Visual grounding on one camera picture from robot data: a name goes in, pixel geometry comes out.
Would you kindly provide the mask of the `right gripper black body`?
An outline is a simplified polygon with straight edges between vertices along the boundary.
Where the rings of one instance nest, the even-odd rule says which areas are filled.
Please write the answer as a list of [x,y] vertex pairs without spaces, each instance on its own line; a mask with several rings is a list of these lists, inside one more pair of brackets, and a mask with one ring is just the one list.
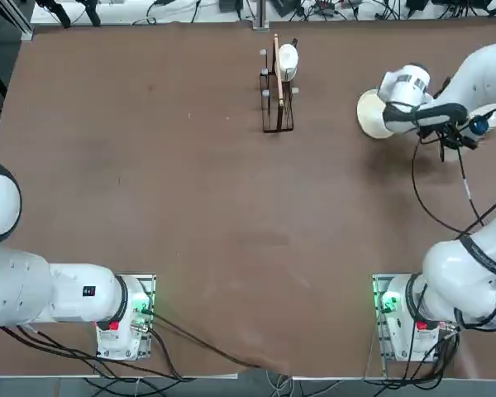
[[435,133],[442,148],[456,151],[463,146],[463,136],[455,126],[439,126],[435,130]]

